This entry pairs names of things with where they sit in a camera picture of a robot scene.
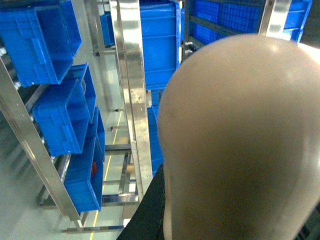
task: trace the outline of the beige mannequin head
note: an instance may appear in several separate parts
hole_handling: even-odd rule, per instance
[[[257,35],[189,57],[161,99],[166,240],[292,240],[320,198],[320,65]]]

